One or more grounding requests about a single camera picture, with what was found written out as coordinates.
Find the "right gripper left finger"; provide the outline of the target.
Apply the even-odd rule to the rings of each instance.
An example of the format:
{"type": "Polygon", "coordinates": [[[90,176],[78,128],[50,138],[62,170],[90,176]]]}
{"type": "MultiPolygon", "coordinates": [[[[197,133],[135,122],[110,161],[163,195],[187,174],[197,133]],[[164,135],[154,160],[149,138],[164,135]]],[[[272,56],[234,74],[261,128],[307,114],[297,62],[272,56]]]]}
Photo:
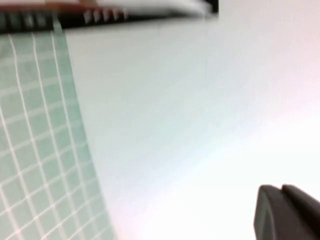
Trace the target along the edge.
{"type": "Polygon", "coordinates": [[[282,187],[261,185],[258,189],[254,232],[257,240],[314,240],[282,187]]]}

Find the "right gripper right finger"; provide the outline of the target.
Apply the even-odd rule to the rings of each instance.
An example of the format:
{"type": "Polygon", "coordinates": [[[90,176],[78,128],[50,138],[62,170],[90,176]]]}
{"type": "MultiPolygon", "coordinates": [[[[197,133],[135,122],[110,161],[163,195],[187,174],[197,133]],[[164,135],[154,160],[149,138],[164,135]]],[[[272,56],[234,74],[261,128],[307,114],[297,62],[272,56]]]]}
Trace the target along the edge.
{"type": "Polygon", "coordinates": [[[284,184],[281,188],[290,200],[299,218],[309,230],[320,239],[320,201],[292,184],[284,184]]]}

